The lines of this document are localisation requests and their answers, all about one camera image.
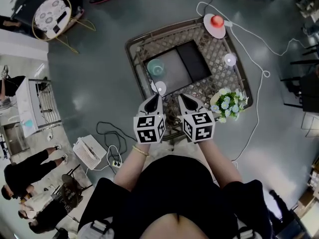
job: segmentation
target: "green cup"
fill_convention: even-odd
[[[164,63],[159,59],[153,59],[148,63],[148,72],[154,76],[164,73]]]

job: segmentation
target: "white plate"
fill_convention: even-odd
[[[207,29],[208,33],[210,33],[212,36],[218,39],[224,38],[226,34],[225,26],[222,27],[213,27],[210,20],[211,18],[215,16],[214,14],[206,14],[204,17],[204,26]]]

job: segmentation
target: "white cable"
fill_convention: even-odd
[[[117,149],[117,147],[116,147],[115,145],[110,145],[110,146],[109,146],[109,149],[108,149],[108,153],[106,153],[106,160],[108,161],[109,164],[106,165],[106,166],[104,166],[102,169],[93,169],[93,171],[102,171],[104,168],[107,168],[107,167],[109,167],[109,166],[111,165],[110,162],[109,162],[109,159],[108,159],[108,155],[109,155],[109,153],[110,153],[111,147],[114,147],[114,148],[116,149],[116,151],[117,151],[117,153],[118,153],[118,155],[119,155],[119,157],[120,157],[121,163],[123,164],[122,157],[121,157],[121,155],[120,155],[119,150]]]
[[[278,53],[276,53],[275,51],[273,51],[273,50],[269,47],[269,45],[268,45],[261,37],[259,37],[258,35],[254,34],[254,33],[251,32],[251,31],[248,31],[248,30],[244,29],[244,28],[241,27],[240,25],[233,23],[225,14],[223,14],[221,11],[219,11],[216,7],[212,6],[211,4],[208,4],[208,3],[202,2],[202,1],[199,2],[198,5],[197,5],[197,7],[196,7],[196,12],[198,13],[198,15],[203,16],[202,14],[200,14],[200,13],[198,12],[198,7],[199,7],[199,5],[202,4],[202,3],[208,5],[208,6],[212,7],[212,8],[214,8],[216,11],[218,11],[221,15],[223,15],[223,16],[224,16],[229,22],[231,22],[233,25],[235,25],[235,26],[241,28],[242,30],[244,30],[244,31],[246,31],[246,32],[248,32],[248,33],[250,33],[250,34],[256,36],[256,37],[259,38],[260,40],[262,40],[263,43],[267,46],[267,48],[268,48],[271,52],[273,52],[274,54],[276,54],[276,55],[278,55],[278,56],[283,56],[283,55],[288,51],[289,45],[290,45],[290,43],[291,43],[292,41],[299,42],[299,43],[301,44],[301,46],[302,46],[303,48],[305,48],[305,46],[304,46],[299,40],[296,40],[296,39],[293,38],[293,39],[291,39],[291,40],[288,42],[288,45],[287,45],[286,50],[285,50],[282,54],[278,54]],[[241,41],[240,41],[240,40],[237,38],[237,36],[234,34],[233,28],[230,27],[230,29],[231,29],[231,32],[232,32],[233,36],[236,38],[236,40],[239,42],[239,44],[244,48],[244,50],[245,50],[246,54],[248,55],[248,57],[250,58],[250,60],[251,60],[251,61],[261,70],[261,72],[262,72],[262,74],[261,74],[261,79],[260,79],[260,85],[259,85],[259,88],[258,88],[258,91],[257,91],[257,100],[256,100],[257,123],[256,123],[256,125],[255,125],[255,127],[254,127],[254,129],[253,129],[253,131],[252,131],[252,133],[251,133],[251,135],[250,135],[250,137],[249,137],[249,139],[248,139],[248,141],[247,141],[245,147],[244,147],[243,150],[240,152],[239,156],[238,156],[236,159],[232,160],[233,163],[236,163],[236,168],[238,168],[237,160],[241,157],[241,155],[243,154],[243,152],[244,152],[245,149],[247,148],[247,146],[248,146],[248,144],[249,144],[249,142],[250,142],[250,140],[251,140],[251,138],[252,138],[252,136],[253,136],[253,134],[254,134],[254,132],[255,132],[255,130],[256,130],[258,124],[259,124],[259,114],[258,114],[259,91],[260,91],[260,88],[261,88],[261,86],[262,86],[262,84],[263,84],[263,76],[265,76],[266,78],[269,78],[269,77],[270,77],[270,72],[269,72],[269,71],[266,71],[266,70],[263,70],[262,67],[261,67],[260,65],[258,65],[258,64],[251,58],[251,56],[249,55],[249,53],[248,53],[248,51],[246,50],[245,46],[241,43]]]

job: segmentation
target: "white cube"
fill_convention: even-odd
[[[134,133],[138,143],[161,142],[165,132],[165,120],[166,116],[163,114],[134,117]]]
[[[192,142],[212,139],[215,120],[211,111],[182,116],[183,131]]]

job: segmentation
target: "flower bouquet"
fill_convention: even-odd
[[[248,98],[244,97],[242,92],[238,89],[231,92],[229,88],[220,89],[210,100],[211,110],[220,114],[217,120],[221,123],[225,123],[228,117],[238,119],[247,103]]]

